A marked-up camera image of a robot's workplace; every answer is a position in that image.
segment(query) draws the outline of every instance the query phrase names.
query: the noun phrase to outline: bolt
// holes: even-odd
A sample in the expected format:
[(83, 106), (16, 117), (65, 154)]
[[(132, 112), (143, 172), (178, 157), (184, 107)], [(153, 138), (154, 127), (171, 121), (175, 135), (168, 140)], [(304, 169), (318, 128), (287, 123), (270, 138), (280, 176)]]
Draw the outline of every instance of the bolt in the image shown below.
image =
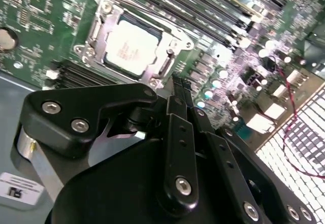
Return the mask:
[(204, 116), (204, 112), (201, 111), (200, 109), (197, 109), (197, 112), (198, 112), (198, 114), (199, 114), (200, 116)]
[(183, 105), (182, 101), (181, 101), (179, 98), (175, 98), (175, 102), (176, 102), (178, 105)]
[(305, 217), (307, 220), (309, 220), (309, 221), (312, 220), (311, 215), (309, 214), (309, 212), (308, 212), (305, 208), (300, 207), (300, 210), (301, 210), (301, 212), (303, 213), (304, 217)]
[(291, 207), (290, 205), (288, 205), (287, 208), (288, 208), (289, 214), (291, 215), (291, 217), (293, 219), (295, 219), (295, 220), (299, 220), (300, 219), (298, 213), (296, 212), (296, 210), (293, 207)]
[(225, 129), (224, 131), (225, 131), (225, 133), (228, 134), (228, 136), (230, 136), (230, 137), (233, 135), (232, 131), (230, 131), (229, 129)]
[(109, 4), (108, 2), (104, 2), (102, 4), (103, 12), (106, 13), (106, 14), (110, 13), (112, 11), (112, 8), (113, 8), (112, 5)]
[(79, 46), (76, 47), (76, 52), (80, 53), (81, 52), (81, 48)]
[(75, 119), (71, 123), (71, 127), (78, 133), (84, 133), (89, 130), (89, 124), (82, 119)]
[(191, 185), (189, 184), (189, 182), (182, 178), (179, 177), (176, 179), (176, 188), (178, 189), (178, 191), (180, 191), (181, 194), (183, 195), (190, 195), (192, 188)]
[(146, 95), (148, 95), (148, 96), (153, 96), (152, 91), (150, 91), (150, 90), (148, 90), (148, 89), (145, 89), (145, 90), (144, 90), (144, 93), (145, 93)]
[(56, 102), (48, 101), (42, 105), (42, 109), (44, 112), (54, 115), (61, 111), (61, 106)]
[(22, 69), (23, 66), (24, 66), (24, 65), (23, 65), (21, 62), (16, 61), (16, 62), (14, 63), (14, 67), (15, 67), (16, 69)]
[(255, 209), (254, 206), (252, 206), (252, 204), (248, 203), (248, 202), (244, 202), (244, 210), (246, 212), (246, 214), (253, 220), (253, 221), (258, 221), (259, 219), (259, 215), (257, 210)]
[(86, 51), (88, 57), (93, 57), (95, 55), (95, 50), (92, 47), (88, 47)]

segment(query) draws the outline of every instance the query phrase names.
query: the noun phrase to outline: white label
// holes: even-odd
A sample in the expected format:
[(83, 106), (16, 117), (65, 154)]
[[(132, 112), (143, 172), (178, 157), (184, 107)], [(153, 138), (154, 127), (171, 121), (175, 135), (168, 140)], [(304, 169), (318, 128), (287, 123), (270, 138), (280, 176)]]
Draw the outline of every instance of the white label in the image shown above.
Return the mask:
[(38, 183), (3, 172), (0, 175), (0, 196), (11, 200), (36, 205), (44, 187)]

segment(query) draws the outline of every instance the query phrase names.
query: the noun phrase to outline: green circuit board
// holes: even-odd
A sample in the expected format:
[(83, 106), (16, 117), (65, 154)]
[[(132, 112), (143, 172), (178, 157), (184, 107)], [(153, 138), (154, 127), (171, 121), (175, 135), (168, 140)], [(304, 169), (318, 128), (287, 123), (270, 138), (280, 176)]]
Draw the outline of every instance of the green circuit board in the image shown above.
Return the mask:
[[(215, 126), (231, 122), (226, 110), (227, 102), (223, 99), (226, 93), (231, 91), (243, 98), (239, 106), (244, 101), (254, 101), (258, 95), (258, 92), (249, 86), (239, 86), (240, 76), (247, 66), (261, 65), (261, 59), (250, 47), (259, 44), (262, 37), (268, 37), (276, 40), (277, 50), (287, 54), (301, 54), (300, 42), (322, 18), (324, 6), (323, 0), (284, 0), (285, 4), (280, 8), (273, 8), (274, 4), (268, 6), (268, 3), (261, 0), (224, 0), (233, 7), (241, 8), (242, 14), (238, 14), (234, 11), (235, 8), (231, 9), (223, 2), (207, 0), (209, 3), (217, 4), (222, 12), (230, 13), (247, 25), (251, 19), (244, 15), (244, 12), (260, 18), (260, 32), (254, 37), (247, 36), (251, 45), (247, 50), (243, 49), (242, 53), (237, 54), (233, 46), (231, 50), (222, 41), (227, 41), (228, 44), (236, 40), (230, 37), (227, 30), (235, 30), (237, 34), (240, 34), (241, 30), (222, 15), (215, 19), (216, 23), (205, 22), (203, 18), (205, 15), (215, 16), (215, 13), (208, 10), (202, 2), (187, 0), (191, 5), (191, 8), (187, 9), (186, 5), (179, 4), (177, 0), (132, 1), (182, 27), (193, 40), (194, 48), (183, 50), (175, 57), (170, 71), (162, 78), (162, 83), (174, 71), (190, 79), (197, 60), (203, 54), (215, 58), (216, 63), (210, 66), (213, 71), (201, 74), (200, 79), (195, 81), (196, 86), (193, 89), (194, 101), (206, 103), (204, 109)], [(46, 71), (50, 69), (50, 63), (53, 60), (68, 59), (115, 83), (122, 83), (112, 74), (89, 67), (74, 51), (74, 46), (85, 44), (97, 8), (98, 4), (94, 0), (0, 0), (0, 27), (13, 30), (19, 38), (18, 47), (0, 53), (0, 70), (42, 88), (47, 79)], [(196, 16), (193, 18), (194, 21), (183, 22), (182, 18), (175, 18), (164, 11), (164, 8), (178, 9), (184, 19), (193, 16), (192, 10)], [(236, 63), (238, 57), (242, 58), (240, 63)], [(220, 68), (226, 69), (229, 75), (221, 80), (221, 87), (212, 89), (213, 99), (208, 100), (205, 91), (212, 86), (211, 77), (215, 77)], [(265, 77), (269, 83), (277, 79), (272, 73), (266, 73)]]

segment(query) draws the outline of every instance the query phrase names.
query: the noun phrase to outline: screw hole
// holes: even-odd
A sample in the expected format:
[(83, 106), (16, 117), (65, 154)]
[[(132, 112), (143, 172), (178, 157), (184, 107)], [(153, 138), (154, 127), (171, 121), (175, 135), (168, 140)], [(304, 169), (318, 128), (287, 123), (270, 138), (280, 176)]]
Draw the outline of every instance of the screw hole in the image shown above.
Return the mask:
[(225, 147), (222, 144), (220, 144), (220, 148), (225, 151)]
[(183, 147), (186, 147), (186, 146), (187, 146), (187, 143), (186, 143), (184, 140), (180, 140), (179, 143), (180, 143)]
[(228, 165), (231, 169), (234, 168), (234, 165), (233, 165), (231, 162), (227, 162), (227, 165)]
[(182, 132), (186, 132), (186, 128), (184, 128), (183, 126), (179, 127), (181, 129)]

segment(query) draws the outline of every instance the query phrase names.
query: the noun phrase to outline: black chip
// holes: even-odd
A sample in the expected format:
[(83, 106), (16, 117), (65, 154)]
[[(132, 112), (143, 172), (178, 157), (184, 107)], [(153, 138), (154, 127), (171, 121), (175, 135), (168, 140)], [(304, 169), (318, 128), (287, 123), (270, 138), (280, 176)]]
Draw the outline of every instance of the black chip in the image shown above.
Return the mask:
[(240, 57), (238, 57), (238, 58), (235, 60), (235, 63), (238, 64), (238, 65), (241, 65), (243, 62), (244, 62), (244, 59), (243, 59), (243, 58), (240, 58)]
[(269, 32), (269, 31), (268, 31), (266, 28), (261, 27), (258, 33), (259, 33), (259, 35), (261, 35), (261, 36), (265, 36), (265, 35), (268, 34), (268, 32)]
[(248, 31), (248, 35), (252, 36), (252, 37), (256, 37), (258, 35), (258, 30), (256, 28), (251, 28), (249, 31)]
[(248, 52), (248, 53), (255, 53), (255, 51), (254, 51), (254, 45), (248, 46), (247, 49), (246, 49), (246, 52)]
[(268, 14), (266, 14), (265, 17), (268, 18), (268, 19), (273, 19), (274, 15), (271, 12), (269, 12)]
[(218, 94), (215, 94), (215, 95), (212, 97), (212, 99), (213, 99), (214, 101), (218, 101), (219, 99), (221, 99), (221, 96), (218, 95)]
[(242, 84), (242, 83), (240, 83), (240, 84), (237, 85), (237, 88), (238, 88), (239, 90), (242, 90), (244, 87), (245, 87), (245, 86), (244, 86), (244, 84)]
[(234, 55), (241, 55), (244, 51), (240, 48), (237, 48), (234, 52)]

